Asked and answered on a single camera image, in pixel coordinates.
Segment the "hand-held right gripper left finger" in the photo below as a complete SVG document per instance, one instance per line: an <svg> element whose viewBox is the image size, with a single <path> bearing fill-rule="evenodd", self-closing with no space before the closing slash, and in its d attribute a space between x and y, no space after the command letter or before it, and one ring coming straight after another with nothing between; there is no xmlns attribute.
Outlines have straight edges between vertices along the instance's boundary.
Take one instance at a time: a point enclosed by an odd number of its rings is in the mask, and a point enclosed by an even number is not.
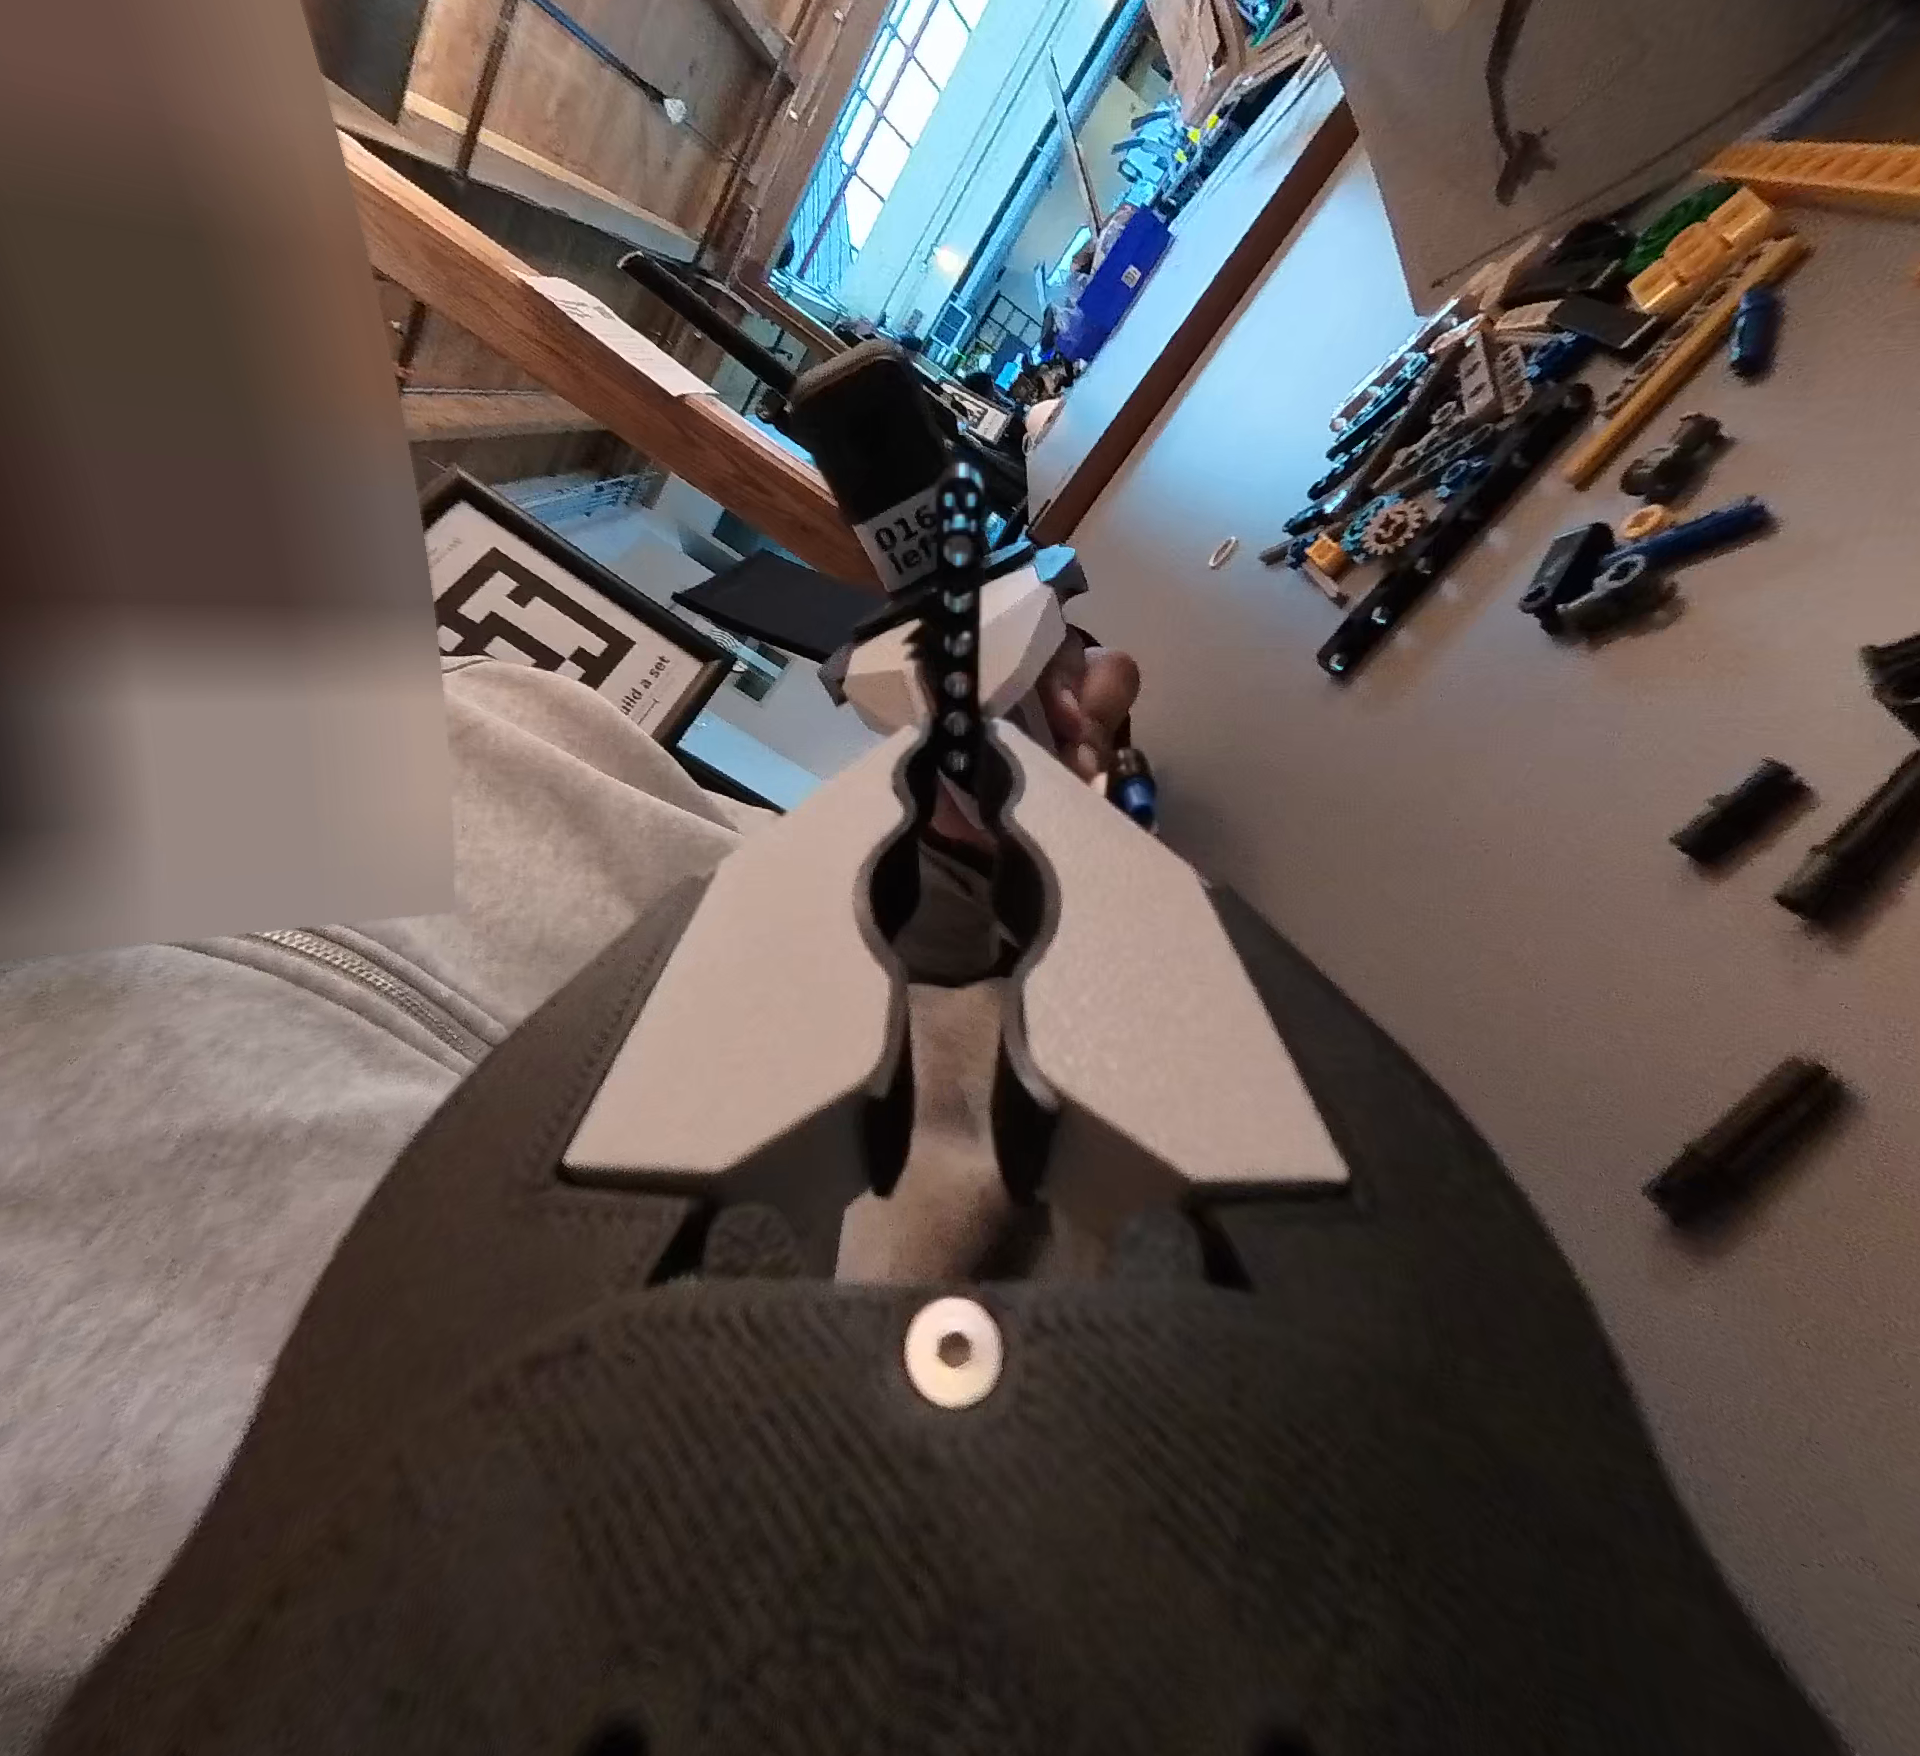
<svg viewBox="0 0 1920 1756"><path fill-rule="evenodd" d="M717 870L563 1156L581 1184L701 1199L853 1199L909 1133L905 983L871 908L913 849L905 769L875 746Z"/></svg>

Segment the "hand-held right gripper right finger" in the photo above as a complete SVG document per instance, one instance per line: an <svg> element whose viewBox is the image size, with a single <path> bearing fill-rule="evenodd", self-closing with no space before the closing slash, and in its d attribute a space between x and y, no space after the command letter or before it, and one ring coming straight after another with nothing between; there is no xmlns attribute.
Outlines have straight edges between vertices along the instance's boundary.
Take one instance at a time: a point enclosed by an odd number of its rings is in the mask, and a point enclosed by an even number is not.
<svg viewBox="0 0 1920 1756"><path fill-rule="evenodd" d="M1019 1203L1137 1216L1350 1184L1206 882L1022 735L988 736L1017 962L992 1147Z"/></svg>

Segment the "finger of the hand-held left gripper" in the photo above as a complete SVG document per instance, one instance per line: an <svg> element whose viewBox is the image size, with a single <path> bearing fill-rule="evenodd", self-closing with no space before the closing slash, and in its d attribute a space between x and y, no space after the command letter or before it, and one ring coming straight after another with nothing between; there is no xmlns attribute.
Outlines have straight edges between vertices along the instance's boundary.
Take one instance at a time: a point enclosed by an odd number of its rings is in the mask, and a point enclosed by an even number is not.
<svg viewBox="0 0 1920 1756"><path fill-rule="evenodd" d="M1038 569L988 580L979 592L976 701L983 716L1011 716L1060 652L1060 598Z"/></svg>
<svg viewBox="0 0 1920 1756"><path fill-rule="evenodd" d="M918 625L896 625L837 648L820 663L828 700L851 709L874 736L923 732L932 700L918 640Z"/></svg>

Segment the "black bent lego beam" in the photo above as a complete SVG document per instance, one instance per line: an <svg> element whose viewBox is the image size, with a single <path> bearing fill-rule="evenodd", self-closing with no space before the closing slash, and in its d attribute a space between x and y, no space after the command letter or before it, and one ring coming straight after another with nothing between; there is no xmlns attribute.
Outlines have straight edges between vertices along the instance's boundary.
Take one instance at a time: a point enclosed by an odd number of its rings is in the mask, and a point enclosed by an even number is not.
<svg viewBox="0 0 1920 1756"><path fill-rule="evenodd" d="M943 781L973 799L985 736L979 644L988 535L981 475L969 459L947 463L936 503L936 574L922 645L932 746Z"/></svg>

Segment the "short black lego pin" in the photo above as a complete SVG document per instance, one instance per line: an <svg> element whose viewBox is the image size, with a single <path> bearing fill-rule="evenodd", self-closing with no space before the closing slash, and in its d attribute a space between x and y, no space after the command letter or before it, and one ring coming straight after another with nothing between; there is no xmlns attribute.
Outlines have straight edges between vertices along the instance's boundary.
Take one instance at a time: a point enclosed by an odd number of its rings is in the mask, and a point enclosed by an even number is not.
<svg viewBox="0 0 1920 1756"><path fill-rule="evenodd" d="M1668 843L1692 865L1717 867L1757 844L1809 801L1811 784L1798 769L1765 759L1737 784L1713 794L1673 830Z"/></svg>
<svg viewBox="0 0 1920 1756"><path fill-rule="evenodd" d="M1644 1198L1675 1228L1729 1216L1847 1098L1847 1084L1828 1064L1788 1056L1659 1168Z"/></svg>

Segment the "long black lego connector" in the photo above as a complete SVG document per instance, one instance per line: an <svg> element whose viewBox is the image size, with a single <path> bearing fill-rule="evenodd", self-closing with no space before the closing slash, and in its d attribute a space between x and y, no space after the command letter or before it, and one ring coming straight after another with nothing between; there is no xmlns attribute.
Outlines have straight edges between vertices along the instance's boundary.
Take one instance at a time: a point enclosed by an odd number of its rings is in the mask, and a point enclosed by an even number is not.
<svg viewBox="0 0 1920 1756"><path fill-rule="evenodd" d="M1918 836L1918 753L1818 843L1775 891L1772 902L1809 925L1854 914Z"/></svg>

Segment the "pile of lego pieces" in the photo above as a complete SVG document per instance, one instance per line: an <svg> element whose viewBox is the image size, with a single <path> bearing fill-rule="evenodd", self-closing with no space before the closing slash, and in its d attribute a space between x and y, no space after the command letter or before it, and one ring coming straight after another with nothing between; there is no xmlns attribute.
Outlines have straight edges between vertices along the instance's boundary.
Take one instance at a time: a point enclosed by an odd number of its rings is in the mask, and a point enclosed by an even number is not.
<svg viewBox="0 0 1920 1756"><path fill-rule="evenodd" d="M1461 297L1336 415L1329 469L1263 555L1343 608L1316 653L1348 683L1548 463L1591 486L1723 349L1733 372L1771 364L1776 291L1811 254L1788 204L1917 216L1918 154L1893 141L1748 141L1713 185L1650 227L1646 252L1612 221L1543 257L1560 301L1518 305L1498 270Z"/></svg>

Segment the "grey lego instruction booklet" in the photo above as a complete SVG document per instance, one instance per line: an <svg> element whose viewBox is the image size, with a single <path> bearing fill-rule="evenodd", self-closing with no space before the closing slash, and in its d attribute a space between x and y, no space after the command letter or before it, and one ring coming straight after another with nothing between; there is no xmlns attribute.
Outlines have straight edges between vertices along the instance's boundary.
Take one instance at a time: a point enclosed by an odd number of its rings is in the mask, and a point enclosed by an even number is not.
<svg viewBox="0 0 1920 1756"><path fill-rule="evenodd" d="M1412 302L1692 170L1915 0L1304 0Z"/></svg>

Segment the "person's left hand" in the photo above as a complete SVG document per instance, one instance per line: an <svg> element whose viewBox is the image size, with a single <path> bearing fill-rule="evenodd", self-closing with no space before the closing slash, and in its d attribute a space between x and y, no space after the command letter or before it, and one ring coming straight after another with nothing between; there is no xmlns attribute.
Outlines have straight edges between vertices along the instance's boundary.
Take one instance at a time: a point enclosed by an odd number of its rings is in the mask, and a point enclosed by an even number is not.
<svg viewBox="0 0 1920 1756"><path fill-rule="evenodd" d="M1069 632L1042 669L1036 695L1059 761L1096 784L1125 744L1140 698L1140 666L1125 652Z"/></svg>

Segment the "white paper notice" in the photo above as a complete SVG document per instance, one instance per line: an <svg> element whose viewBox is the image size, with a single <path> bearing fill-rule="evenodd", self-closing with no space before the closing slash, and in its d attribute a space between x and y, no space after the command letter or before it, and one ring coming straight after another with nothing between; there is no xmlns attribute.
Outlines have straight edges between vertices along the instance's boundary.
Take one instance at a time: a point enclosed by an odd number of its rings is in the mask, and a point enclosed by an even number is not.
<svg viewBox="0 0 1920 1756"><path fill-rule="evenodd" d="M621 319L591 291L557 276L524 276L523 281L527 281L546 305L569 317L584 334L612 349L621 364L637 372L637 376L645 377L666 396L674 399L717 399L717 391L704 377L698 377L653 339Z"/></svg>

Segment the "blue plastic bin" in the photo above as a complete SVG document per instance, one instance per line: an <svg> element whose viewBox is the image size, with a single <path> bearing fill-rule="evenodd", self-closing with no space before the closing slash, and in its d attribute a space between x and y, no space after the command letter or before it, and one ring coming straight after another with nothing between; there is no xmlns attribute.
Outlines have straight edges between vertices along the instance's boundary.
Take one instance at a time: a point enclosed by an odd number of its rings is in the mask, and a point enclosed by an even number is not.
<svg viewBox="0 0 1920 1756"><path fill-rule="evenodd" d="M1104 227L1089 288L1129 302L1172 244L1168 219L1150 205L1124 205Z"/></svg>

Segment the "framed black white poster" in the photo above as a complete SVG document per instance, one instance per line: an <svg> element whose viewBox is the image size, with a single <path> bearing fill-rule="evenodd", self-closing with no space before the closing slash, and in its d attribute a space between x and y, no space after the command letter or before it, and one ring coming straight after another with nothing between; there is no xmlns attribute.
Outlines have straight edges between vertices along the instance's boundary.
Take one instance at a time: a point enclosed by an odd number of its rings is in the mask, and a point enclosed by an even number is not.
<svg viewBox="0 0 1920 1756"><path fill-rule="evenodd" d="M733 673L733 653L456 467L419 496L443 660L518 663L591 689L675 746Z"/></svg>

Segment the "wooden pillar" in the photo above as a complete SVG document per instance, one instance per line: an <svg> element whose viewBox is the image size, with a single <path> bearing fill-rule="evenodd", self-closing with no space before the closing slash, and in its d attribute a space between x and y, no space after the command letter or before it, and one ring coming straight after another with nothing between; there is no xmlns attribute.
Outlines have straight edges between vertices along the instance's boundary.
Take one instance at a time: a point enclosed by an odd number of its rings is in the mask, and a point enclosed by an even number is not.
<svg viewBox="0 0 1920 1756"><path fill-rule="evenodd" d="M379 274L796 561L846 583L875 580L828 486L802 455L718 396L674 399L660 391L546 305L523 281L536 274L511 251L346 133L340 146Z"/></svg>

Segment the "person's grey sweatshirt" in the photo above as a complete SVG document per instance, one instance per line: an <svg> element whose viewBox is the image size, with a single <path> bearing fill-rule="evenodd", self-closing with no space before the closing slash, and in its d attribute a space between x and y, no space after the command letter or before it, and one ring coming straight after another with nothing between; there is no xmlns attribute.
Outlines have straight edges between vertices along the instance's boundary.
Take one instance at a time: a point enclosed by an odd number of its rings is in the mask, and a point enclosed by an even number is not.
<svg viewBox="0 0 1920 1756"><path fill-rule="evenodd" d="M4 969L4 1753L178 1554L419 1125L772 817L529 668L449 666L443 694L449 912Z"/></svg>

